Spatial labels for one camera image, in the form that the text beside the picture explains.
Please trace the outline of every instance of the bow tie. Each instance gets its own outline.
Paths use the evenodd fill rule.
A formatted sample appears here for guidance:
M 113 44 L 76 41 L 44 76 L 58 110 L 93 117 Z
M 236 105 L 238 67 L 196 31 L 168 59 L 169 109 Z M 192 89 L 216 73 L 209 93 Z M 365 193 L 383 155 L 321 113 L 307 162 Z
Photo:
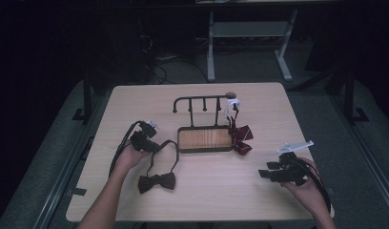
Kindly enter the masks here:
M 154 175 L 152 177 L 140 176 L 138 181 L 138 190 L 143 194 L 153 188 L 154 185 L 159 184 L 166 189 L 174 189 L 175 177 L 174 173 L 170 172 L 164 175 Z
M 244 156 L 246 155 L 250 150 L 252 150 L 252 147 L 242 141 L 249 140 L 254 138 L 254 135 L 251 132 L 251 129 L 248 125 L 237 128 L 235 126 L 235 118 L 231 117 L 230 121 L 230 130 L 229 134 L 231 136 L 231 143 L 233 145 L 233 149 L 237 151 L 240 155 Z

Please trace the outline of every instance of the human hand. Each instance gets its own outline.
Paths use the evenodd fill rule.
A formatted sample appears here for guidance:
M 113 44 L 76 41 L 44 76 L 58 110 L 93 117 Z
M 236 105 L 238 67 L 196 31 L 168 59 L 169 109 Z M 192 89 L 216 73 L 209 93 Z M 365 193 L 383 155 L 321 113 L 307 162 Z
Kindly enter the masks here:
M 316 164 L 307 158 L 299 157 L 315 169 L 317 168 Z M 317 172 L 313 168 L 310 168 L 310 171 L 317 177 Z M 281 183 L 283 187 L 288 189 L 295 198 L 313 215 L 313 217 L 321 216 L 322 214 L 328 215 L 328 209 L 325 204 L 325 200 L 317 188 L 316 184 L 312 179 L 308 177 L 307 181 L 301 186 L 296 186 L 293 183 L 286 182 Z
M 132 167 L 138 164 L 140 160 L 147 156 L 148 152 L 137 151 L 130 140 L 125 143 L 125 148 L 117 159 L 113 171 L 118 171 L 126 175 Z

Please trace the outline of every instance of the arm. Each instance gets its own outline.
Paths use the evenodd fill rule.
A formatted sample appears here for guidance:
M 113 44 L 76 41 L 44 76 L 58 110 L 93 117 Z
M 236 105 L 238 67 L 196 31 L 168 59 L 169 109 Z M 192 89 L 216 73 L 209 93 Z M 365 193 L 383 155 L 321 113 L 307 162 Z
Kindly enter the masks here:
M 138 152 L 126 142 L 127 147 L 120 154 L 113 172 L 91 208 L 82 218 L 78 228 L 113 228 L 117 205 L 124 178 L 130 169 L 146 156 L 147 152 Z
M 307 158 L 301 158 L 307 163 L 316 167 L 316 164 Z M 335 229 L 334 220 L 328 213 L 325 200 L 319 192 L 315 183 L 309 178 L 303 185 L 296 186 L 292 183 L 282 183 L 283 187 L 287 188 L 298 201 L 313 215 L 317 223 L 318 229 Z

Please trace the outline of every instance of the wooden table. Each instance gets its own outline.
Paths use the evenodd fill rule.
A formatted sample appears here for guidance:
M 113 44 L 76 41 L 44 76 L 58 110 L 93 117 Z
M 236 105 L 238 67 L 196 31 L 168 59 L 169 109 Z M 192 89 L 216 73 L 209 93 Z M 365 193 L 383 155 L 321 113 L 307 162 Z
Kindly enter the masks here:
M 203 221 L 203 220 L 287 220 L 310 219 L 311 215 L 279 184 L 259 176 L 266 162 L 277 161 L 276 150 L 284 143 L 304 142 L 302 131 L 287 95 L 278 83 L 190 84 L 162 86 L 123 86 L 113 90 L 103 115 L 78 189 L 73 195 L 67 219 L 79 221 L 104 187 L 114 153 L 124 134 L 135 121 L 152 119 L 159 127 L 152 138 L 158 144 L 176 140 L 177 129 L 190 126 L 186 102 L 180 96 L 221 95 L 234 92 L 240 100 L 237 127 L 249 125 L 254 139 L 246 141 L 254 149 L 246 156 L 237 152 L 180 154 L 174 168 L 176 185 L 167 190 L 159 185 L 139 194 L 139 176 L 145 176 L 150 157 L 130 170 L 122 188 L 116 220 Z M 215 123 L 215 109 L 202 111 L 202 101 L 194 100 L 195 126 Z M 225 100 L 221 100 L 224 110 Z M 220 112 L 219 125 L 228 124 Z M 311 158 L 308 149 L 298 156 Z M 154 159 L 150 176 L 165 174 L 175 160 L 173 145 L 165 147 Z

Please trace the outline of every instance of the dark background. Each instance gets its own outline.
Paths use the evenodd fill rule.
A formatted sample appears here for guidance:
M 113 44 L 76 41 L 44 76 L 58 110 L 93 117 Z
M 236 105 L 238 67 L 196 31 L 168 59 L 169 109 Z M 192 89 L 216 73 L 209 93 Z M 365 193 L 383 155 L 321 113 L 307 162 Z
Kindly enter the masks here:
M 90 7 L 91 1 L 0 1 L 0 217 L 64 100 L 84 75 L 91 76 L 98 94 L 118 84 L 145 84 L 151 77 L 145 65 L 151 67 L 154 57 L 142 53 L 140 32 L 153 37 L 156 51 L 185 54 L 194 54 L 195 37 L 207 36 L 207 29 L 201 29 L 207 19 L 198 19 L 208 18 L 204 10 L 128 15 L 78 10 Z M 147 19 L 137 24 L 143 13 Z M 220 16 L 231 18 L 228 10 Z M 303 8 L 292 39 L 305 37 L 317 41 L 309 69 L 323 71 L 342 60 L 389 117 L 389 3 Z

